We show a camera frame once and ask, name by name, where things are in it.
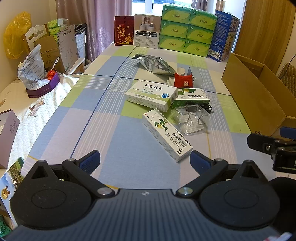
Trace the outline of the white green medicine box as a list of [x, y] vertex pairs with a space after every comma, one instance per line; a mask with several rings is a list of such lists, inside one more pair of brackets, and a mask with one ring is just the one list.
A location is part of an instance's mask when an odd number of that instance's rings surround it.
[[158, 109], [155, 108], [144, 113], [142, 122], [175, 162], [178, 163], [193, 150], [192, 144]]

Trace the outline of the clear plastic container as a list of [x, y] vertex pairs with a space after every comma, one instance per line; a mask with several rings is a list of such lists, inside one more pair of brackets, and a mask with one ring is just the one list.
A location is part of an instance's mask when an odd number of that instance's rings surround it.
[[171, 119], [183, 135], [207, 132], [210, 114], [199, 105], [186, 105], [174, 108]]

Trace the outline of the green white oral box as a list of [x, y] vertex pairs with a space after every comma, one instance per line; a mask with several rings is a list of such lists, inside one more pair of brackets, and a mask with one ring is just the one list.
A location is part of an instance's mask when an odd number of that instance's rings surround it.
[[178, 96], [171, 104], [171, 108], [186, 105], [209, 104], [210, 99], [201, 88], [178, 88]]

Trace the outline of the white blue medicine box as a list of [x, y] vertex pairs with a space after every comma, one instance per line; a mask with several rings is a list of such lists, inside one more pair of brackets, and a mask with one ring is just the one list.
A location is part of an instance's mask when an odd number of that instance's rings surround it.
[[138, 80], [125, 93], [126, 100], [165, 113], [177, 96], [177, 87], [143, 80]]

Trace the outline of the red candy packet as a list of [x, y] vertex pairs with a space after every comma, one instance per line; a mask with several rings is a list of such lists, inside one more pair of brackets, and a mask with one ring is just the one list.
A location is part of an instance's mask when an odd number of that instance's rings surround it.
[[175, 73], [174, 87], [177, 88], [193, 88], [193, 76], [190, 75], [178, 75]]

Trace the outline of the white power adapter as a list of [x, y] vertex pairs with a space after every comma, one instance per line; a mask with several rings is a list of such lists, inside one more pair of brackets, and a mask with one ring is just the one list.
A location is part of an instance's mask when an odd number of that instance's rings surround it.
[[168, 80], [166, 81], [166, 84], [169, 85], [169, 86], [173, 86], [173, 87], [175, 87], [175, 78], [172, 77], [172, 76], [170, 76], [170, 77], [168, 78]]

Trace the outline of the silver foil pouch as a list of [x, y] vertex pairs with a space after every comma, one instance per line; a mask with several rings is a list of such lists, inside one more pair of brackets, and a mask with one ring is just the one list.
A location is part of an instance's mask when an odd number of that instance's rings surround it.
[[146, 54], [135, 54], [133, 59], [137, 60], [144, 68], [154, 74], [175, 75], [176, 71], [161, 57]]

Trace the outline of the brown cardboard box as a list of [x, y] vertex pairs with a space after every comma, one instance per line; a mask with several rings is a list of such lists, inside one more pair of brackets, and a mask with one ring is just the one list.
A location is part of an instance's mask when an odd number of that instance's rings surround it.
[[252, 133], [279, 137], [280, 128], [295, 128], [295, 97], [266, 65], [232, 53], [222, 81]]

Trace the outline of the lilac paper box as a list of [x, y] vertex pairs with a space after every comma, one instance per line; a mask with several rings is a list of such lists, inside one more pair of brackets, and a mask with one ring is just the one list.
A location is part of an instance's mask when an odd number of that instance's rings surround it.
[[0, 164], [6, 169], [20, 120], [12, 109], [1, 113]]

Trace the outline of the clear plastic bag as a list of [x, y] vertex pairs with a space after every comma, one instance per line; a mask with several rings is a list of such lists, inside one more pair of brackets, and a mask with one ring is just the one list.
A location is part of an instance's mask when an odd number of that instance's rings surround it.
[[47, 72], [40, 50], [41, 45], [37, 44], [26, 59], [18, 65], [18, 78], [28, 90], [40, 89], [50, 82], [46, 78]]

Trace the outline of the blue milk carton box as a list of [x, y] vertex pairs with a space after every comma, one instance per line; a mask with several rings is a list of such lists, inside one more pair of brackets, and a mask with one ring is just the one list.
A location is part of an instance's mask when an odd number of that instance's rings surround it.
[[227, 59], [232, 51], [240, 19], [219, 10], [216, 10], [215, 15], [217, 16], [217, 22], [208, 57], [221, 62]]

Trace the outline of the red gift envelope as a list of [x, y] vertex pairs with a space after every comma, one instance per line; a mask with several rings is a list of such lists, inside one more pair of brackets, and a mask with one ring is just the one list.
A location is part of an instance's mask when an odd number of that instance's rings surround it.
[[114, 17], [114, 45], [133, 45], [134, 16]]

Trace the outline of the white product box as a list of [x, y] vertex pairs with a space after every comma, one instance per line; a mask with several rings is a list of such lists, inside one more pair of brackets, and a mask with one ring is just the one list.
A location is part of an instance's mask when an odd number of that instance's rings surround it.
[[158, 49], [161, 21], [161, 16], [135, 14], [133, 44]]

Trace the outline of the pink curtain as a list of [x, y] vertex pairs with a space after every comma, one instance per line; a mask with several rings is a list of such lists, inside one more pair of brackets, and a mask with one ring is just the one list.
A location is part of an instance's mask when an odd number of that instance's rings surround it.
[[114, 17], [132, 14], [132, 1], [56, 1], [56, 11], [71, 25], [87, 25], [86, 56], [93, 61], [114, 41]]

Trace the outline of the yellow plastic bag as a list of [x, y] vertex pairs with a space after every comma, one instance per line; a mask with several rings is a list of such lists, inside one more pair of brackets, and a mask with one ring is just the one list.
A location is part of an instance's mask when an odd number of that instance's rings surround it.
[[3, 44], [6, 56], [9, 59], [18, 59], [25, 52], [23, 35], [31, 27], [31, 15], [26, 11], [16, 15], [8, 24], [3, 35]]

